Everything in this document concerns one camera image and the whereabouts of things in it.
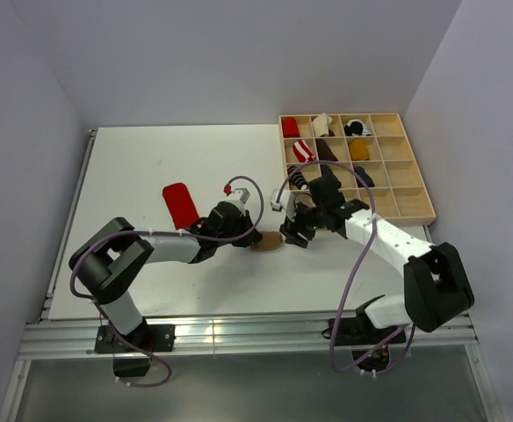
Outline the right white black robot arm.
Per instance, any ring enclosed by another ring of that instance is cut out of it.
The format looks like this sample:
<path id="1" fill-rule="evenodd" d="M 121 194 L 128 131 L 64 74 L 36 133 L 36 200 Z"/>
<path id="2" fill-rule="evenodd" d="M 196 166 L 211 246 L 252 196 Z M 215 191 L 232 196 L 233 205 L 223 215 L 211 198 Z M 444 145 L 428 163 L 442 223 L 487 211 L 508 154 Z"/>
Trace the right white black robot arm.
<path id="1" fill-rule="evenodd" d="M 271 207 L 285 213 L 280 227 L 288 244 L 308 246 L 319 229 L 362 244 L 402 278 L 398 295 L 380 295 L 360 305 L 352 321 L 364 342 L 372 343 L 386 328 L 413 324 L 432 332 L 470 309 L 475 298 L 458 250 L 419 239 L 380 217 L 372 202 L 346 200 L 341 182 L 330 168 L 309 182 L 312 206 L 298 201 L 292 191 L 275 190 Z"/>

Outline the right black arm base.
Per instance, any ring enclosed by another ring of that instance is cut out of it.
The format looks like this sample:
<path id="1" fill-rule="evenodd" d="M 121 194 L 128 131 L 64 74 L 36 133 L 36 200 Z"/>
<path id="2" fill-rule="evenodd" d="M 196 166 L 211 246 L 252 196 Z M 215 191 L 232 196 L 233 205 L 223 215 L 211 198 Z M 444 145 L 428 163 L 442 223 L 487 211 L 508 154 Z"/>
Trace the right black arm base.
<path id="1" fill-rule="evenodd" d="M 397 330 L 397 326 L 377 329 L 364 316 L 343 317 L 336 334 L 335 346 L 368 346 L 375 345 L 383 338 Z M 371 353 L 364 361 L 358 364 L 360 370 L 373 373 L 387 369 L 390 365 L 391 344 L 405 344 L 406 334 L 401 332 L 385 343 L 379 350 Z"/>

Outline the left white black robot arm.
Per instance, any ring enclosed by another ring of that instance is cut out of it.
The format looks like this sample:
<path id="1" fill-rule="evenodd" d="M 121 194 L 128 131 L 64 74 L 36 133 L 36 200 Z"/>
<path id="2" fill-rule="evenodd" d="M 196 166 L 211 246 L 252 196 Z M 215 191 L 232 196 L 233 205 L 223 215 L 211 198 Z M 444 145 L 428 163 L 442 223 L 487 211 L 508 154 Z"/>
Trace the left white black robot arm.
<path id="1" fill-rule="evenodd" d="M 110 220 L 69 260 L 71 292 L 91 299 L 115 328 L 115 341 L 127 351 L 143 347 L 147 323 L 129 288 L 152 263 L 197 264 L 231 244 L 249 248 L 263 239 L 241 203 L 221 201 L 209 216 L 169 232 L 137 230 L 123 217 Z M 87 292 L 76 291 L 80 281 Z"/>

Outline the red patterned sock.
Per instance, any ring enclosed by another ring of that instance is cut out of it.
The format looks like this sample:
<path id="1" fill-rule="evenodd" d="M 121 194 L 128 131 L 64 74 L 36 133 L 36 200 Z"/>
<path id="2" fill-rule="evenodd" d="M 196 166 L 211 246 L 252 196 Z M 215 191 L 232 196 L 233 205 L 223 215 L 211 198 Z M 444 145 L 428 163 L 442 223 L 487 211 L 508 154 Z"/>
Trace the red patterned sock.
<path id="1" fill-rule="evenodd" d="M 199 213 L 184 183 L 165 186 L 162 196 L 176 229 L 186 229 L 199 219 Z"/>

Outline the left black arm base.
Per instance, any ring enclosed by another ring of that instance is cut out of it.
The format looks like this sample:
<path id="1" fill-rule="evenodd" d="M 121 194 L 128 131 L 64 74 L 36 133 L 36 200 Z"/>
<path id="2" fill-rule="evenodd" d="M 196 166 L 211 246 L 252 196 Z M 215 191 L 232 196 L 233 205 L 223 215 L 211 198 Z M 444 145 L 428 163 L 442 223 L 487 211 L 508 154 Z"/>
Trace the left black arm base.
<path id="1" fill-rule="evenodd" d="M 153 359 L 142 353 L 141 358 L 117 358 L 116 354 L 137 353 L 139 349 L 149 353 L 168 353 L 173 350 L 175 340 L 174 324 L 150 325 L 146 320 L 129 334 L 119 333 L 111 324 L 98 328 L 94 353 L 111 354 L 113 373 L 120 378 L 141 378 L 145 376 Z"/>

